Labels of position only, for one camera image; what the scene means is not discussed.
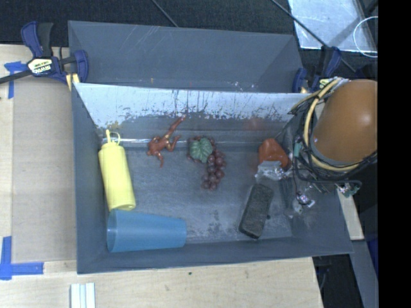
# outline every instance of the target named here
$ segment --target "clamp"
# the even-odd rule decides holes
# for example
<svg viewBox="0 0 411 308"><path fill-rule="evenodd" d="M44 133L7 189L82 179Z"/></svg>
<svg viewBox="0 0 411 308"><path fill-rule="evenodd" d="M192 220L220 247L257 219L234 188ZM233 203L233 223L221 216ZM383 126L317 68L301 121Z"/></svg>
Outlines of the clamp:
<svg viewBox="0 0 411 308"><path fill-rule="evenodd" d="M311 93L320 89L320 80L332 77L342 60L341 50L337 47L321 47L320 62L318 67L310 71L300 67L294 76L292 92Z"/></svg>
<svg viewBox="0 0 411 308"><path fill-rule="evenodd" d="M64 71L63 66L71 63L77 64L78 79L81 82L87 79L89 63L87 53L84 50L77 50L74 52L74 56L63 59L53 56L49 45L52 27L53 23L38 23L37 21L29 22L22 27L23 43L30 49L33 58L26 64L24 71L0 78L0 84L32 75L36 78L51 78L70 85L67 81L69 74Z"/></svg>

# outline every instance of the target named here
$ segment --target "orange object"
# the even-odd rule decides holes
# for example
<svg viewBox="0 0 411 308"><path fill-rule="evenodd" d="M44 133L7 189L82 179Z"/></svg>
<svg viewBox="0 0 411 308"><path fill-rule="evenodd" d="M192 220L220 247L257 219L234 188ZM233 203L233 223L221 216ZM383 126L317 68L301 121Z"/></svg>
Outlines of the orange object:
<svg viewBox="0 0 411 308"><path fill-rule="evenodd" d="M280 161L284 169L290 163L290 160L284 149L274 138L268 138L258 148L259 163L263 161Z"/></svg>

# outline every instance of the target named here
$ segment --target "yellow bottle cap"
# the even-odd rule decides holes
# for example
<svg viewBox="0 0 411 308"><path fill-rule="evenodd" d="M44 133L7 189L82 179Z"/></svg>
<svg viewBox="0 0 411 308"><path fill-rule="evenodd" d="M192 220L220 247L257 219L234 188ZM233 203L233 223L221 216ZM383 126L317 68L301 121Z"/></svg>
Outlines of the yellow bottle cap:
<svg viewBox="0 0 411 308"><path fill-rule="evenodd" d="M111 133L115 133L117 135L117 141L112 141L111 140ZM111 132L109 129L105 130L105 135L107 136L107 142L101 146L101 148L108 148L111 146L118 146L120 145L120 141L121 141L121 137L120 134L118 132Z"/></svg>

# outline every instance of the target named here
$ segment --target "blue tape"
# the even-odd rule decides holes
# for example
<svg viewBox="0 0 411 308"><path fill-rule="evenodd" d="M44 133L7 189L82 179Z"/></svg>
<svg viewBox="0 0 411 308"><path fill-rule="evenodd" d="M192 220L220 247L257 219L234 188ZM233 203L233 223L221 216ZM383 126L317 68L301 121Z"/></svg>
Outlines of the blue tape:
<svg viewBox="0 0 411 308"><path fill-rule="evenodd" d="M3 238L0 260L0 280L11 280L14 275L42 275L43 262L12 264L12 237Z"/></svg>
<svg viewBox="0 0 411 308"><path fill-rule="evenodd" d="M22 62L5 63L4 67L10 72L10 75L27 70L27 65ZM8 84L8 99L14 97L14 81L10 81Z"/></svg>

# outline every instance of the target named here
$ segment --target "green grape leaf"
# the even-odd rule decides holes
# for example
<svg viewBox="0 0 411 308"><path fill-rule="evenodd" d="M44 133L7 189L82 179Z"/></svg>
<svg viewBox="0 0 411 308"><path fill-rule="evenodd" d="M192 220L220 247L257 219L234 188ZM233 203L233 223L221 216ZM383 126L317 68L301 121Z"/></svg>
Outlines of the green grape leaf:
<svg viewBox="0 0 411 308"><path fill-rule="evenodd" d="M195 160L203 163L207 162L208 156L213 152L213 145L207 138L201 138L199 141L190 142L189 153Z"/></svg>

